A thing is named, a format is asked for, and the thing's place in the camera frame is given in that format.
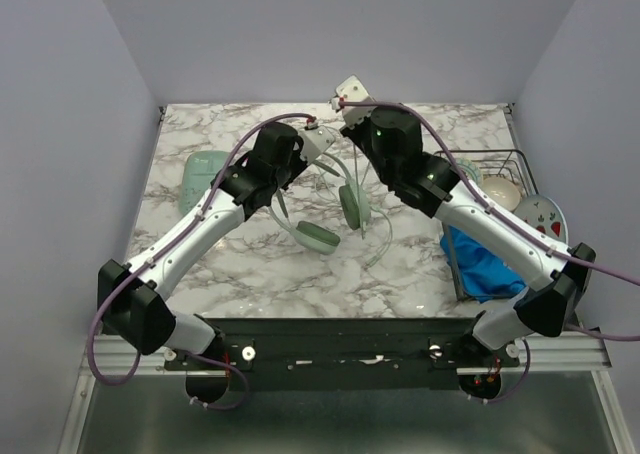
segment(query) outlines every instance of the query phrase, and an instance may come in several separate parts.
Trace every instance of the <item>white marble surface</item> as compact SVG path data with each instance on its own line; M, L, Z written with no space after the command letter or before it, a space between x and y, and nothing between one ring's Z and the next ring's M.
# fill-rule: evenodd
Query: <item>white marble surface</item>
M512 148L500 106L420 105L451 148ZM180 214L178 197L185 162L199 150L230 150L253 125L273 115L302 111L339 128L326 104L225 104L169 106L149 174L130 255L164 234ZM424 135L425 150L437 150ZM353 172L352 145L339 139L329 152ZM366 158L358 156L358 171ZM402 203L379 184L373 171L365 182L372 202L390 216L394 240L375 266L365 264L386 238L388 225L374 213L363 240L344 221L335 201L314 190L310 168L286 193L292 221L304 219L342 237L337 252L321 256L297 245L265 209L218 242L183 278L169 305L212 317L428 317L473 315L475 303L456 302L450 268L438 244L441 227ZM337 192L339 181L328 177ZM320 193L330 198L320 183Z

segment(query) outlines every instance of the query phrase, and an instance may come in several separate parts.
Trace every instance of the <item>dish rack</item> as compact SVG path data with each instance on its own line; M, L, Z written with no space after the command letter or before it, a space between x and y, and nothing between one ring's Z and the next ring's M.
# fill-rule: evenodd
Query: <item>dish rack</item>
M456 159L468 159L472 161L478 166L480 171L482 171L485 178L496 176L511 181L520 190L523 199L527 196L538 194L538 188L531 173L529 162L524 153L518 149L456 149L451 150L451 153ZM442 151L436 152L435 155L445 157ZM456 298L458 301L473 299L473 296L468 294L460 274L458 259L453 247L451 228L447 224L442 223L442 230L445 240L449 244L449 251L451 253L451 274Z

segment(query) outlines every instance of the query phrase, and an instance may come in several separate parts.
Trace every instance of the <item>gray wall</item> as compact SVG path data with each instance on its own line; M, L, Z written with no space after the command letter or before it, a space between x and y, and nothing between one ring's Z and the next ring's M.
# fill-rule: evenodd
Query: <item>gray wall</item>
M0 0L0 445L56 452L157 107L101 0Z
M573 0L105 0L167 102L513 101Z
M640 3L576 0L516 105L541 188L562 206L573 241L603 264L640 274ZM640 290L593 276L590 325L640 334ZM640 345L609 343L612 378L640 446Z

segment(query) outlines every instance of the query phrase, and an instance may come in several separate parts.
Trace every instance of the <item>blue cloth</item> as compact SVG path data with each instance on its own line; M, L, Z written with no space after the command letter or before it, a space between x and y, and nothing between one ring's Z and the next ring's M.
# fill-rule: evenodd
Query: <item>blue cloth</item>
M464 232L450 227L456 259L464 290L479 302L489 299L513 297L526 287L524 281L508 268L501 259ZM451 264L451 253L446 236L440 246Z

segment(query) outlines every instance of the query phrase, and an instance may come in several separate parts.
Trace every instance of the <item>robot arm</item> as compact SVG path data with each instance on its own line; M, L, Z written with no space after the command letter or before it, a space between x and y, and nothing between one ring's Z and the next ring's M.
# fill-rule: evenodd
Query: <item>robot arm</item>
M202 354L213 348L219 334L193 314L166 305L185 273L223 236L248 220L259 208L271 204L273 194L286 188L335 141L326 128L308 125L298 132L281 123L266 125L254 148L224 174L213 202L202 210L210 190L180 222L153 246L127 264L107 262L98 275L98 304L132 272L149 265L111 304L105 325L142 354L162 346ZM163 256L154 257L195 219L200 225Z
M363 104L344 106L345 100ZM422 125L415 115L402 106L375 104L355 76L337 88L332 100L333 107L343 113L346 125L341 129L342 135L367 156L380 181L408 206L480 242L508 262L528 286L477 320L471 333L473 342L496 350L532 332L559 336L587 288L589 269L554 257L517 235L497 218L496 212L527 234L545 238L498 205L483 208L449 161L423 152ZM488 199L472 182L471 187ZM586 261L595 259L595 252L585 244L569 248L559 241L548 242L556 252Z

